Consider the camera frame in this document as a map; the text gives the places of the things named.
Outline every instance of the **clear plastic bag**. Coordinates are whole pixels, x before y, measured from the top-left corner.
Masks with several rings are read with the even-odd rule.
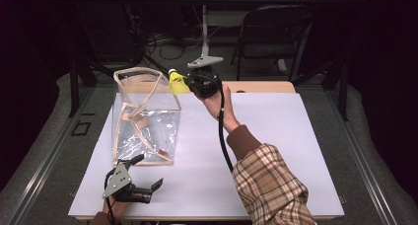
[[[119,93],[113,105],[113,163],[144,154],[138,164],[172,164],[181,111],[169,80],[157,70],[114,72]]]

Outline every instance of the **table top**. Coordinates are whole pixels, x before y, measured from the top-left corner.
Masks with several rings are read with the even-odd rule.
[[[310,190],[308,208],[313,217],[332,218],[344,215],[304,104],[292,84],[225,84],[233,92],[246,91],[245,94],[233,94],[237,117],[257,138],[279,148],[288,167]],[[219,145],[216,120],[213,120],[192,94],[179,95],[178,99],[182,110],[174,163],[164,166],[133,166],[129,169],[137,187],[149,188],[160,178],[164,178],[164,183],[154,193],[150,204],[131,204],[125,213],[125,219],[248,219]],[[105,174],[112,168],[111,113],[112,111],[109,112],[86,175],[68,213],[78,219],[92,219],[103,207]],[[235,164],[232,150],[228,151],[232,163]]]

